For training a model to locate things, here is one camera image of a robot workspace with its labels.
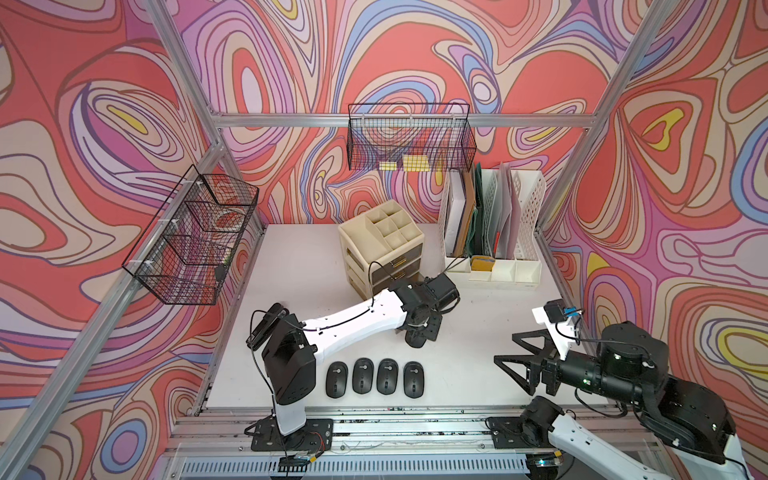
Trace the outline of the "black wireless mouse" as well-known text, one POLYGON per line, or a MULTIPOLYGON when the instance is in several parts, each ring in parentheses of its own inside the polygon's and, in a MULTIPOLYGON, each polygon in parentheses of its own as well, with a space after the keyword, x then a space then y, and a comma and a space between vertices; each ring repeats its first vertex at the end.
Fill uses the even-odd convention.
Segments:
POLYGON ((374 364, 369 358, 359 358, 353 365, 352 388, 357 394, 363 395, 371 391, 374 381, 374 364))
POLYGON ((399 366, 391 358, 382 359, 378 364, 376 388, 382 395, 391 395, 398 385, 399 366))
POLYGON ((423 396, 425 389, 425 374, 423 366, 417 361, 409 361, 403 369, 403 391, 408 398, 417 399, 423 396))
POLYGON ((331 399, 343 397, 347 390, 348 367, 342 361, 332 362, 326 373, 325 392, 331 399))
POLYGON ((427 341, 427 337, 424 333, 424 329, 416 328, 416 327, 406 328, 405 341, 406 341, 406 344, 412 348, 415 348, 415 349, 422 348, 427 341))

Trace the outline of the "grey transparent drawer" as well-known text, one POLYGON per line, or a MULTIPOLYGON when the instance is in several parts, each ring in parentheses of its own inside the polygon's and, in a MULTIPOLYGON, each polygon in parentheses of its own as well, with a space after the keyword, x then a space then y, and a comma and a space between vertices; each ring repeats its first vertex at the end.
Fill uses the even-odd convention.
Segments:
POLYGON ((382 268, 376 268, 371 273, 371 292, 378 294, 385 288, 388 288, 390 284, 395 280, 419 280, 420 279, 421 261, 416 260, 396 271, 385 270, 382 268))
POLYGON ((413 261, 420 260, 422 257, 423 245, 417 244, 413 248, 404 253, 398 254, 390 260, 377 260, 373 262, 372 271, 376 268, 382 268, 385 270, 396 271, 413 261))

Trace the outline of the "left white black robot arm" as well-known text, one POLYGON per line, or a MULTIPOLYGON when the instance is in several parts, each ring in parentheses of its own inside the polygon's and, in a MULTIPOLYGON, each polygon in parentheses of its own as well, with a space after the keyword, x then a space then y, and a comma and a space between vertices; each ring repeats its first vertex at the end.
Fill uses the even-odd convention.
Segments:
POLYGON ((260 353, 262 377, 273 403, 276 427, 288 436, 306 424, 305 398, 317 384, 317 366, 336 352, 385 331, 403 331, 421 348, 437 339, 443 317, 460 302, 444 273, 422 281, 400 278, 372 298, 334 314, 299 320, 281 303, 263 312, 245 340, 260 353))

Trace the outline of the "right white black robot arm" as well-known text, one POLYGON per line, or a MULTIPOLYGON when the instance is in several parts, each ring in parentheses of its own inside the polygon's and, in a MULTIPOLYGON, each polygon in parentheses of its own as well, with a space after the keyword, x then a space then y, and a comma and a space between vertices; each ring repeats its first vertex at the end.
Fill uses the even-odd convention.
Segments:
POLYGON ((537 395, 561 385, 574 387, 620 404, 640 424, 670 447, 689 474, 698 479, 747 479, 735 421, 725 401, 714 391, 668 371, 669 346, 631 322, 604 329, 595 354, 567 350, 555 344, 557 330, 541 329, 513 335, 523 355, 497 355, 494 363, 533 397, 522 416, 529 442, 550 441, 564 411, 537 395))

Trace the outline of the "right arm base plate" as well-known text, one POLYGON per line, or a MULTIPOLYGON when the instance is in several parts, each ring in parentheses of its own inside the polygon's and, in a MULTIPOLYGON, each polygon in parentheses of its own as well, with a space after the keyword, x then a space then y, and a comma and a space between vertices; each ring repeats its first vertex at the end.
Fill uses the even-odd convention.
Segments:
POLYGON ((542 445, 540 427, 522 417, 488 417, 485 420, 495 449, 536 448, 542 445))

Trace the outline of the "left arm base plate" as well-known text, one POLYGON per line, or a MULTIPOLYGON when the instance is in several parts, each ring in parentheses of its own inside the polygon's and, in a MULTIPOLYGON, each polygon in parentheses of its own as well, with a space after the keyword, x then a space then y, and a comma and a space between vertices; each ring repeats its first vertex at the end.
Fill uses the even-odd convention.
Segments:
POLYGON ((255 452, 296 451, 319 453, 330 450, 333 441, 334 422, 330 418, 309 419, 297 431, 282 435, 276 418, 266 417, 244 429, 251 439, 251 450, 255 452))

